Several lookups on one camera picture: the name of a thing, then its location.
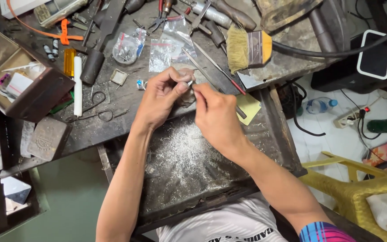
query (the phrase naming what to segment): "yellow paper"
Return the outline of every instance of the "yellow paper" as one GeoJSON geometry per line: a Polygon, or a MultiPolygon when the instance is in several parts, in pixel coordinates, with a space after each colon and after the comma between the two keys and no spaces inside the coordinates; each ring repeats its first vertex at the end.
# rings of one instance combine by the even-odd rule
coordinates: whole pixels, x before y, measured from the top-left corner
{"type": "Polygon", "coordinates": [[[247,116],[245,119],[242,119],[237,113],[238,119],[246,126],[250,124],[259,110],[261,110],[261,102],[248,93],[245,96],[243,94],[237,95],[237,105],[247,116]]]}

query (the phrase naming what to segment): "person's right hand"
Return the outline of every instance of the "person's right hand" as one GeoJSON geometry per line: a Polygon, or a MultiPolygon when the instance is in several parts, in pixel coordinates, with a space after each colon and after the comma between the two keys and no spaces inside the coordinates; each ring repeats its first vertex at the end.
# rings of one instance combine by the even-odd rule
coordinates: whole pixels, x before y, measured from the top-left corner
{"type": "Polygon", "coordinates": [[[226,158],[235,161],[248,140],[235,111],[237,99],[213,91],[209,84],[193,85],[196,97],[196,125],[204,138],[226,158]]]}

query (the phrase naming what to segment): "white t-shirt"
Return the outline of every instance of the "white t-shirt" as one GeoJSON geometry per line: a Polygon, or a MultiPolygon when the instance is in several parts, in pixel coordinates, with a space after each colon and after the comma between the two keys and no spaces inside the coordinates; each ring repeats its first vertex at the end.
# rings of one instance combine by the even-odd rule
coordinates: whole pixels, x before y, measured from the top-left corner
{"type": "Polygon", "coordinates": [[[260,192],[158,228],[157,233],[159,242],[287,242],[260,192]]]}

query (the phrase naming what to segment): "orange strap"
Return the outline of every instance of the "orange strap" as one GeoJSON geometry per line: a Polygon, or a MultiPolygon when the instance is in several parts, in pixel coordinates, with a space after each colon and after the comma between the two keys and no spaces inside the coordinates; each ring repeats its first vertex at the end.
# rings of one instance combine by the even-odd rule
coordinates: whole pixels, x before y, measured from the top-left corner
{"type": "Polygon", "coordinates": [[[62,29],[62,34],[61,34],[61,43],[63,45],[69,45],[70,44],[70,41],[68,40],[68,29],[67,29],[67,25],[69,24],[70,22],[68,21],[68,19],[63,19],[62,22],[61,22],[61,29],[62,29]]]}
{"type": "MultiPolygon", "coordinates": [[[[40,30],[37,30],[27,24],[25,24],[24,22],[22,22],[17,16],[16,14],[14,13],[13,11],[13,8],[11,7],[11,4],[10,4],[10,0],[7,0],[7,5],[8,5],[8,8],[10,9],[10,12],[11,14],[13,14],[13,16],[19,20],[19,22],[23,25],[25,25],[27,28],[39,33],[39,34],[42,34],[42,35],[45,35],[45,36],[49,36],[49,37],[53,37],[53,38],[57,38],[57,39],[61,39],[61,35],[54,35],[54,34],[51,34],[51,33],[46,33],[46,32],[43,32],[43,31],[40,31],[40,30]]],[[[66,39],[68,40],[76,40],[76,41],[82,41],[83,40],[83,36],[76,36],[76,35],[72,35],[72,36],[67,36],[66,35],[66,39]]]]}

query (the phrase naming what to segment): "forearm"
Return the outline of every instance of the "forearm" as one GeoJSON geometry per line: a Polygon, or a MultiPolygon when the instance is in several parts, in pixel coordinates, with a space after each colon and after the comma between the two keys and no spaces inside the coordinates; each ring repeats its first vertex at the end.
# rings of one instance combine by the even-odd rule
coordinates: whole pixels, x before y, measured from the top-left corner
{"type": "Polygon", "coordinates": [[[331,223],[307,186],[247,142],[238,163],[253,178],[270,205],[281,213],[297,233],[312,222],[331,223]]]}
{"type": "Polygon", "coordinates": [[[133,129],[99,212],[96,241],[128,241],[135,228],[150,131],[133,129]]]}

